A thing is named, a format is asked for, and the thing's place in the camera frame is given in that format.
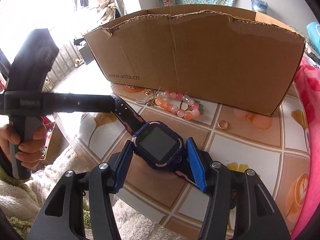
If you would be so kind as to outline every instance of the pink blanket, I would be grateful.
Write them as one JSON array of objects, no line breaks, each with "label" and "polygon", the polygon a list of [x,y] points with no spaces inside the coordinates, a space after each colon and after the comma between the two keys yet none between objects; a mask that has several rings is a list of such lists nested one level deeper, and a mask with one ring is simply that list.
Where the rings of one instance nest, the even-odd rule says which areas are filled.
[{"label": "pink blanket", "polygon": [[294,81],[307,115],[311,165],[307,195],[291,239],[303,230],[320,203],[320,69],[303,57]]}]

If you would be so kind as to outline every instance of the black watch band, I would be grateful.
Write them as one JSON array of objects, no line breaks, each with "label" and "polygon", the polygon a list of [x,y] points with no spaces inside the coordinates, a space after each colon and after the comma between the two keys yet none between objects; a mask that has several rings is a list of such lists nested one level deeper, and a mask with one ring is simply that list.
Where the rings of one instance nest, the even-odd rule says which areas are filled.
[{"label": "black watch band", "polygon": [[146,121],[143,120],[143,118],[121,97],[115,94],[111,94],[111,96],[115,100],[115,110],[113,111],[113,114],[124,125],[128,133],[134,135]]}]

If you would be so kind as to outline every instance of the metal screw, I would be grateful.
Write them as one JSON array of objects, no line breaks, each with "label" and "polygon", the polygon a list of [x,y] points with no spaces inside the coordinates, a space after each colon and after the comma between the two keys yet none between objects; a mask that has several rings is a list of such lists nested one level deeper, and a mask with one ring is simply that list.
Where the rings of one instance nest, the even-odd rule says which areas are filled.
[{"label": "metal screw", "polygon": [[249,176],[253,176],[254,174],[256,174],[256,172],[253,169],[247,169],[247,174]]},{"label": "metal screw", "polygon": [[66,177],[71,177],[73,175],[73,171],[66,171],[64,174]]},{"label": "metal screw", "polygon": [[104,170],[106,168],[108,168],[108,163],[100,163],[99,164],[99,169]]},{"label": "metal screw", "polygon": [[220,163],[220,162],[213,162],[213,163],[211,163],[211,166],[212,166],[213,168],[218,169],[218,168],[221,167],[221,163]]}]

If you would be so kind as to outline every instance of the box flap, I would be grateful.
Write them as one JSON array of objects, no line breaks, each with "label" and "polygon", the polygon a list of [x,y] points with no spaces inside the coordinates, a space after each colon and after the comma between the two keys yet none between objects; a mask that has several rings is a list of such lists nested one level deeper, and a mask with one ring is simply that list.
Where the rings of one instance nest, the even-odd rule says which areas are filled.
[{"label": "box flap", "polygon": [[[181,14],[182,9],[149,9],[148,13],[161,14],[86,34],[108,80],[161,87],[271,115],[292,82],[304,38],[275,25],[213,11],[163,15],[168,10]],[[233,13],[240,15],[242,9],[237,9]]]}]

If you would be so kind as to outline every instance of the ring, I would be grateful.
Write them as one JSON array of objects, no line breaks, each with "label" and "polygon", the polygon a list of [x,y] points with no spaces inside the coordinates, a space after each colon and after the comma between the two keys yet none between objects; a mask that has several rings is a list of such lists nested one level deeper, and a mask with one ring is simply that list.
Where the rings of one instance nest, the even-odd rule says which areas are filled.
[{"label": "ring", "polygon": [[228,122],[226,120],[219,120],[218,121],[218,127],[222,130],[227,129],[229,126]]}]

